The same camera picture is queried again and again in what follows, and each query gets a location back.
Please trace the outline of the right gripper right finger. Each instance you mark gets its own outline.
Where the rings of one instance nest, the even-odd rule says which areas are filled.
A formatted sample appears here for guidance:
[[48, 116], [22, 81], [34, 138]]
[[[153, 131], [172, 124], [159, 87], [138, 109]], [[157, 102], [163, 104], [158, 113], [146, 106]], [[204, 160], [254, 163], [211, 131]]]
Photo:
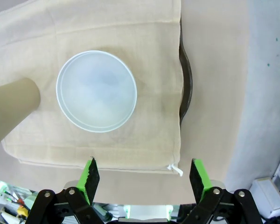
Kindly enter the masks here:
[[250, 191], [238, 189], [230, 193], [213, 186], [202, 160], [192, 160], [189, 180], [196, 200], [196, 206], [188, 214], [189, 224], [209, 224], [217, 217], [228, 224], [262, 223]]

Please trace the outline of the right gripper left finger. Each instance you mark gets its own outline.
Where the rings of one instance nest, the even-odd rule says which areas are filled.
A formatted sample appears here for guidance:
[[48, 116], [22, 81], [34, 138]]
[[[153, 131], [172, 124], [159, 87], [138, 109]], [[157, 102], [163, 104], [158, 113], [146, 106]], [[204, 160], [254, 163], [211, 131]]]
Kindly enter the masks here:
[[74, 216], [79, 224], [99, 224], [92, 203], [99, 183], [95, 159], [87, 161], [75, 187], [56, 194], [50, 189], [40, 191], [30, 210], [27, 224], [61, 224], [65, 217]]

